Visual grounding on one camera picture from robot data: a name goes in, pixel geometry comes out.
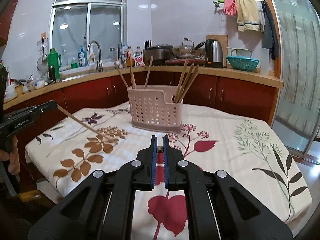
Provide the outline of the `person's left hand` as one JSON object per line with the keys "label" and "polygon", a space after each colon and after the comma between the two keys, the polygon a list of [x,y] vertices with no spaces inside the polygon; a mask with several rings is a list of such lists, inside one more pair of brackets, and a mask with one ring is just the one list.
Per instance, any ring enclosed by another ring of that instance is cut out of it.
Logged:
{"label": "person's left hand", "polygon": [[13,136],[11,152],[7,153],[4,150],[0,150],[0,160],[9,161],[8,171],[14,176],[18,175],[20,172],[20,161],[19,161],[17,143],[18,143],[18,140],[16,136]]}

